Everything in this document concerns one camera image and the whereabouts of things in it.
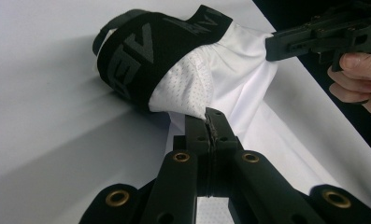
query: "screw hole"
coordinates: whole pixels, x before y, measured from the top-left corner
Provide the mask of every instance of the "screw hole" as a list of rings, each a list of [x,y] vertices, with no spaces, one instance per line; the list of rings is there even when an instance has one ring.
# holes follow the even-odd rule
[[[243,155],[243,160],[247,162],[258,162],[259,157],[251,153],[246,153]]]
[[[173,159],[175,161],[184,162],[187,161],[190,158],[190,156],[186,153],[179,152],[176,155],[174,155]]]
[[[163,213],[158,216],[158,223],[159,224],[170,224],[173,223],[174,217],[169,213]]]
[[[356,37],[355,45],[361,45],[366,42],[368,35],[360,35]]]
[[[339,207],[339,208],[349,208],[351,207],[350,200],[345,197],[344,195],[333,191],[333,190],[325,190],[322,192],[322,197],[327,201],[328,203],[332,204],[333,206]]]
[[[106,204],[111,207],[119,207],[126,204],[129,198],[130,194],[126,190],[114,190],[106,197]]]
[[[291,217],[294,224],[307,224],[307,220],[301,215],[295,214]]]

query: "black lettering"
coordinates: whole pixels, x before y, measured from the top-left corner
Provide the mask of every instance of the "black lettering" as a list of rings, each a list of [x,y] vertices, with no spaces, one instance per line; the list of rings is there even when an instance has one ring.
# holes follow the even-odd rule
[[[133,81],[141,64],[123,50],[123,45],[115,50],[107,69],[111,87],[125,98],[130,99],[127,85]]]
[[[152,43],[152,32],[150,24],[147,23],[142,26],[142,44],[136,42],[136,35],[131,34],[125,40],[124,43],[139,53],[142,57],[153,63],[153,43]]]
[[[177,26],[181,27],[182,29],[187,30],[188,32],[190,32],[194,35],[205,34],[205,33],[211,32],[210,30],[208,30],[205,27],[202,27],[202,26],[197,25],[197,24],[189,24],[186,21],[177,21],[177,20],[172,20],[172,19],[169,19],[169,18],[164,18],[164,20],[169,21],[171,23],[174,23]]]
[[[207,15],[205,15],[205,21],[199,21],[199,23],[201,24],[205,24],[205,25],[213,25],[213,26],[216,26],[218,25],[214,20],[212,20],[210,17],[208,17]]]
[[[209,14],[213,14],[213,15],[219,16],[219,17],[222,16],[222,14],[221,14],[219,11],[214,10],[214,9],[212,9],[212,8],[208,8],[208,9],[206,10],[206,12],[208,12]]]

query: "brass insert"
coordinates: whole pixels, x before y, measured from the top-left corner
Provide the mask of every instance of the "brass insert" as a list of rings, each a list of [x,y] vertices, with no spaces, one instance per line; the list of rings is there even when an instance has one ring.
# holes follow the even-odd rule
[[[118,189],[110,192],[106,197],[106,204],[111,207],[119,207],[127,203],[129,201],[130,194],[126,190]]]
[[[243,161],[247,161],[247,162],[258,162],[259,161],[259,157],[252,153],[245,153],[243,154],[242,158],[243,158]]]
[[[190,158],[190,156],[187,153],[179,152],[176,153],[173,157],[174,161],[179,161],[179,162],[185,162]]]
[[[347,197],[331,189],[324,190],[322,192],[322,197],[325,199],[325,201],[336,207],[339,208],[351,207],[351,201]]]

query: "white fabric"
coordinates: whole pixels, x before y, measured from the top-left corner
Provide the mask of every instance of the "white fabric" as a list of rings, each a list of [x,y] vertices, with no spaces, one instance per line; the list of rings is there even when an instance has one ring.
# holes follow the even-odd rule
[[[277,69],[264,60],[269,36],[232,22],[220,41],[194,49],[165,74],[150,97],[150,110],[204,119],[207,106],[229,114],[239,103],[248,110],[234,116],[252,118]]]
[[[106,40],[113,32],[107,34]],[[245,149],[264,154],[293,187],[305,194],[321,184],[358,189],[360,186],[340,178],[350,173],[346,172],[348,164],[337,166],[343,169],[338,173],[332,171],[331,164],[324,167],[321,159],[325,160],[326,155],[316,156],[315,148],[305,146],[299,133],[294,133],[276,114],[277,107],[272,109],[265,102],[264,95],[277,72],[277,64],[264,59],[264,40],[269,36],[232,22],[220,41],[194,49],[164,75],[150,97],[149,107],[150,111],[169,112],[166,153],[172,150],[174,135],[184,134],[184,115],[204,119],[208,106],[225,114]],[[336,156],[337,160],[346,157],[341,151]],[[352,174],[368,181],[371,165],[368,167],[369,173]],[[363,188],[369,191],[352,193],[371,206],[371,186],[363,184]],[[199,198],[196,218],[198,224],[233,222],[227,199]]]
[[[249,0],[0,1],[0,224],[78,223],[106,186],[140,188],[156,177],[166,117],[137,112],[93,74],[93,38],[132,8],[187,19],[200,4],[243,26],[274,32]],[[255,135],[251,149],[263,152],[302,191],[312,181],[332,183],[309,164],[313,156],[335,182],[371,206],[371,148],[297,59],[278,64],[248,121],[247,134]],[[294,153],[288,155],[301,162],[286,159],[289,146]],[[302,147],[310,154],[300,153]],[[316,178],[297,176],[297,163],[308,164]],[[202,200],[211,203],[199,204],[198,224],[230,223],[213,206],[219,203]]]
[[[357,184],[349,181],[342,186],[340,183],[344,181],[338,173],[332,171],[333,166],[325,167],[325,164],[321,164],[315,156],[315,148],[305,146],[297,137],[299,133],[293,133],[275,110],[263,100],[265,91],[276,73],[276,64],[268,63],[264,59],[263,41],[267,36],[232,24],[218,44],[194,50],[208,61],[213,76],[214,94],[210,107],[219,109],[226,115],[245,149],[264,154],[293,187],[305,194],[309,194],[312,187],[321,184],[345,187],[347,190],[359,188]],[[184,116],[173,112],[169,114],[172,123],[166,152],[172,149],[173,136],[184,134]],[[342,153],[344,152],[340,150],[336,152],[337,161],[345,158],[346,155]],[[318,158],[326,160],[327,155]],[[341,165],[342,167],[340,165],[338,167],[344,170],[339,173],[348,174],[349,171],[346,172],[346,169],[350,168],[344,167],[350,164],[344,162]],[[366,181],[371,177],[371,165],[368,167],[370,167],[368,170],[352,174]],[[363,186],[370,191],[366,195],[362,193],[355,195],[361,196],[363,201],[371,206],[371,186],[368,184]],[[233,222],[226,207],[227,199],[199,198],[197,223]],[[214,211],[220,211],[220,214],[212,216]]]

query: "white mesh fabric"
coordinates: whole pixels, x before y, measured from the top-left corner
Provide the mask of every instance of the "white mesh fabric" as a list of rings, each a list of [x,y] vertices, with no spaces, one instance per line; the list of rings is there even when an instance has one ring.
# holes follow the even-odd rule
[[[213,94],[208,62],[195,49],[177,62],[162,78],[150,97],[150,111],[174,111],[205,118]]]

